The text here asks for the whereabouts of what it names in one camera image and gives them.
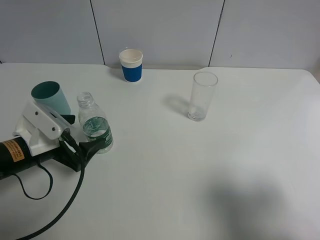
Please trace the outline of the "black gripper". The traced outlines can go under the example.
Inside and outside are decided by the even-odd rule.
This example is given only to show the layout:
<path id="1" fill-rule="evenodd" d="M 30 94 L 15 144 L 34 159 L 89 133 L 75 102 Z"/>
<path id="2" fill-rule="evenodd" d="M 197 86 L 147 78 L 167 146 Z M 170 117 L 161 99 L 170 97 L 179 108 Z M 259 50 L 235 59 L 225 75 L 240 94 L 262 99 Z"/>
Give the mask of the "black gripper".
<path id="1" fill-rule="evenodd" d="M 73 125 L 76 116 L 73 114 L 62 114 L 61 117 L 65 119 L 70 125 Z M 32 164 L 43 163 L 48 160 L 55 160 L 64 166 L 79 172 L 81 170 L 81 159 L 83 160 L 84 167 L 87 166 L 93 156 L 104 148 L 105 140 L 100 138 L 89 142 L 80 142 L 78 149 L 73 152 L 65 141 L 62 145 L 50 151 L 41 153 L 32 157 Z"/>

